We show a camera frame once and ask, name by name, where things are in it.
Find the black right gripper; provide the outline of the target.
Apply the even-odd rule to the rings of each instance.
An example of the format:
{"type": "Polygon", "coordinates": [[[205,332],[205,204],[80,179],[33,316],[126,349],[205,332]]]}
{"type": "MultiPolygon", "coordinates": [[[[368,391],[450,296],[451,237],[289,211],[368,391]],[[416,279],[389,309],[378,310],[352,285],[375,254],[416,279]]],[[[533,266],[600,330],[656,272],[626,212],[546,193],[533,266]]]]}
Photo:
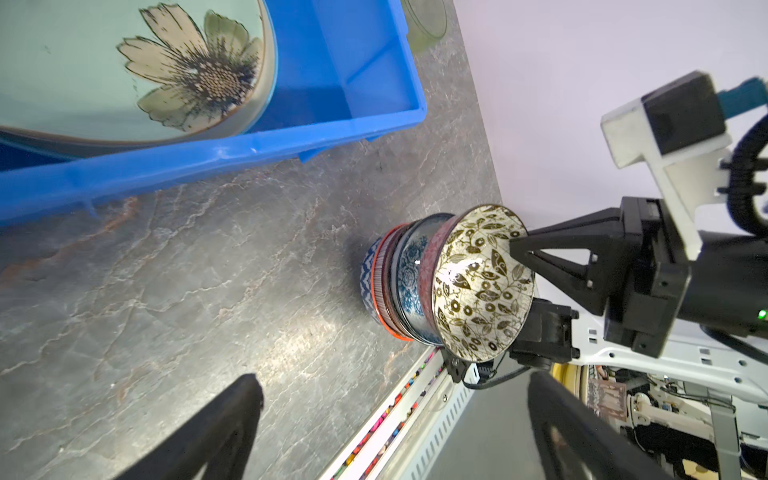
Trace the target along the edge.
{"type": "MultiPolygon", "coordinates": [[[[608,342],[658,358],[673,324],[684,320],[749,359],[766,358],[766,350],[745,341],[767,336],[766,239],[704,232],[703,240],[698,257],[689,259],[663,201],[625,197],[620,210],[514,238],[509,252],[586,311],[605,313],[608,342]],[[640,244],[623,276],[624,227],[639,234],[640,244]]],[[[531,368],[578,359],[572,344],[578,319],[569,306],[534,298],[509,356],[531,368]]]]}

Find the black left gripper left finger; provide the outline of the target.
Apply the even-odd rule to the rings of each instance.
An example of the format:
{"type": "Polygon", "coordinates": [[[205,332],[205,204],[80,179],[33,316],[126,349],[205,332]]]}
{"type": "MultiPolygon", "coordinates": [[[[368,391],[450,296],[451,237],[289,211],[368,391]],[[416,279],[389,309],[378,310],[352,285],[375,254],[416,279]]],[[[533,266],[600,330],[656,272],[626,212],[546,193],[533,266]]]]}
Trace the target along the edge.
{"type": "Polygon", "coordinates": [[[237,378],[120,479],[241,479],[264,407],[254,374],[237,378]]]}

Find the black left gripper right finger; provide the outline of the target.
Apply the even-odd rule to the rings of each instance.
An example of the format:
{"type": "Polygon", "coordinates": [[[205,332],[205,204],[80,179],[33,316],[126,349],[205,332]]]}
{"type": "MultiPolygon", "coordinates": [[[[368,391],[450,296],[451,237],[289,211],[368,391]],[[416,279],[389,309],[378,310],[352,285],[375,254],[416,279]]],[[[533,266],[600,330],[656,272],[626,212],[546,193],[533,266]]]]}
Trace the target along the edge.
{"type": "Polygon", "coordinates": [[[530,376],[528,409],[547,479],[669,477],[547,373],[530,376]]]}

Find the green leaf patterned bowl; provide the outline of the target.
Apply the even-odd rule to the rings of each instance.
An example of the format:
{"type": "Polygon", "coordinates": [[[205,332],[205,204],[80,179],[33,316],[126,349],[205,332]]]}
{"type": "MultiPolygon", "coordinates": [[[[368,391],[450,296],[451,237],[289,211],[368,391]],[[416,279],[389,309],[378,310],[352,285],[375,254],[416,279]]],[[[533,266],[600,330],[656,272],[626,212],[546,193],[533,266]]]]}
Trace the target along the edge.
{"type": "Polygon", "coordinates": [[[535,273],[510,244],[528,232],[510,209],[484,204],[450,218],[421,261],[422,308],[443,347],[461,360],[493,360],[518,338],[530,313],[535,273]]]}

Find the blue rose pattern bowl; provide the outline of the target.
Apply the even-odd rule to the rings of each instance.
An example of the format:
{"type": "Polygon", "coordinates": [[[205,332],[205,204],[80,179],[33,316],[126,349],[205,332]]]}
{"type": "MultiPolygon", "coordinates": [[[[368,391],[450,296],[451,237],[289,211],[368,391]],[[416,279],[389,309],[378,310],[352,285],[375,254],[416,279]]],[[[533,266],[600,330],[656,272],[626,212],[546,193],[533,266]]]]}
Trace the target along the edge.
{"type": "Polygon", "coordinates": [[[436,213],[412,222],[399,239],[390,267],[390,290],[398,322],[415,341],[439,346],[442,341],[421,305],[420,265],[432,236],[453,217],[436,213]]]}

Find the red rimmed bottom bowl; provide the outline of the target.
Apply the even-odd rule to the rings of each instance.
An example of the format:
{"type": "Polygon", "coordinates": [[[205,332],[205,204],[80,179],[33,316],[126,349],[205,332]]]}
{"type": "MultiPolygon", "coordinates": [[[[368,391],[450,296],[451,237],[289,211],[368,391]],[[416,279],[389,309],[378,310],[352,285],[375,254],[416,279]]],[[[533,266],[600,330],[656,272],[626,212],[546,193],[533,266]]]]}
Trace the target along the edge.
{"type": "Polygon", "coordinates": [[[413,341],[414,338],[398,323],[397,311],[392,300],[390,277],[394,249],[409,226],[409,223],[396,226],[378,242],[374,248],[369,281],[377,320],[388,333],[403,341],[413,341]]]}

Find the green flower plate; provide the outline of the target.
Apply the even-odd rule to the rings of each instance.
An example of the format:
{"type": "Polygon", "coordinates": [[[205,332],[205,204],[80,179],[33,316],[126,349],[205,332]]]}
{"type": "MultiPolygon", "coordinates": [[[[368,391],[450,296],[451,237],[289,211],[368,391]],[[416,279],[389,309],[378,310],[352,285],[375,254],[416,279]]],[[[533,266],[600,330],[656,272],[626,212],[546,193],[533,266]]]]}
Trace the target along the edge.
{"type": "Polygon", "coordinates": [[[263,1],[5,1],[1,141],[84,158],[238,135],[277,65],[263,1]]]}

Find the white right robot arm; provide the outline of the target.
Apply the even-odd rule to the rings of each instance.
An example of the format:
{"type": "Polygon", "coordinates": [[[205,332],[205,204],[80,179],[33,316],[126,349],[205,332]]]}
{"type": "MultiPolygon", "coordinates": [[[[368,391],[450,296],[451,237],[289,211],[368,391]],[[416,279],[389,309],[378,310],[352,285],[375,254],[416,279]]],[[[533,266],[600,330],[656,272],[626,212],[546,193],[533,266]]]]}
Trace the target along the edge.
{"type": "Polygon", "coordinates": [[[531,232],[512,256],[603,320],[588,363],[665,375],[721,395],[767,404],[767,220],[755,178],[767,161],[767,123],[738,143],[735,107],[711,113],[635,108],[602,120],[618,167],[645,163],[661,197],[531,232]]]}

